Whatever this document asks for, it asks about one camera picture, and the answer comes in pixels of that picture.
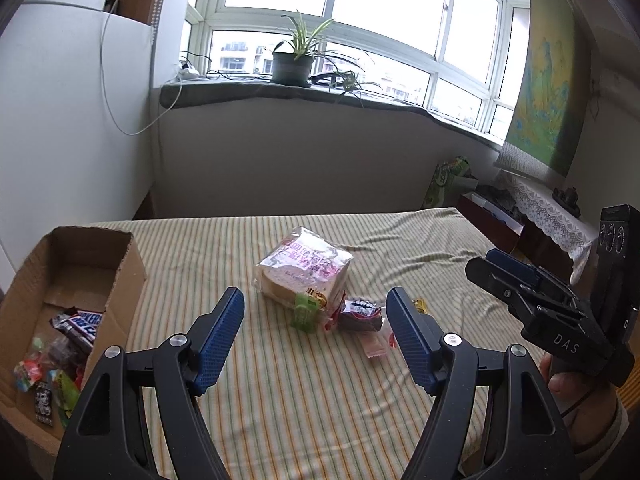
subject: human hand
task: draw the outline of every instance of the human hand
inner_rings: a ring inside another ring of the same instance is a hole
[[[549,378],[550,366],[551,354],[545,353],[540,361],[540,373],[551,393],[567,405],[572,406],[595,387],[593,393],[564,418],[574,449],[593,445],[609,429],[616,415],[618,398],[613,384],[579,372],[564,372]]]

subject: plant pot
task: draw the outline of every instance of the plant pot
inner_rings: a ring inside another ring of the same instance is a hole
[[[309,76],[314,59],[311,56],[300,56],[289,52],[276,52],[273,54],[272,83],[286,86],[302,86],[309,88]]]

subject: windowsill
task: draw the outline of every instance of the windowsill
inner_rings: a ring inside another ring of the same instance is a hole
[[[360,98],[358,98],[351,93],[342,95],[340,89],[332,89],[329,91],[327,86],[298,88],[272,84],[268,79],[240,80],[239,78],[234,79],[232,74],[230,74],[229,77],[230,78],[221,77],[220,79],[200,78],[185,81],[182,83],[181,91],[179,83],[165,84],[160,91],[160,104],[163,108],[169,108],[175,101],[173,108],[188,108],[265,97],[274,99],[303,99],[306,101],[334,103],[374,110],[405,111],[427,117],[438,126],[470,137],[497,152],[502,149],[502,146],[493,136],[483,134],[471,127],[466,127],[448,120],[439,114],[432,114],[421,106],[412,105],[387,96],[357,92],[360,94]]]

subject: blue gripper pad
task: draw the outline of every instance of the blue gripper pad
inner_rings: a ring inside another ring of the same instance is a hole
[[[386,316],[414,383],[436,395],[440,384],[435,372],[442,366],[442,330],[433,317],[418,312],[402,287],[392,288],[386,295]]]
[[[500,249],[491,249],[486,254],[485,259],[508,272],[512,276],[515,276],[529,288],[532,288],[533,290],[538,288],[540,277],[535,267],[524,264],[520,260],[516,260],[516,258],[509,256]]]
[[[188,336],[191,350],[199,354],[198,374],[193,381],[194,393],[204,394],[218,381],[231,345],[244,317],[244,295],[229,287],[210,314],[200,316]]]

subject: open box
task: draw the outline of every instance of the open box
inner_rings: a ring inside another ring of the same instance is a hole
[[[86,381],[106,348],[126,345],[144,281],[133,235],[122,231],[59,227],[25,259],[0,308],[0,415],[26,439],[30,459],[31,444],[54,458],[64,433],[56,410],[53,427],[36,421],[34,388],[22,393],[15,386],[14,367],[31,339],[39,333],[50,339],[59,335],[49,319],[65,308],[104,313]]]

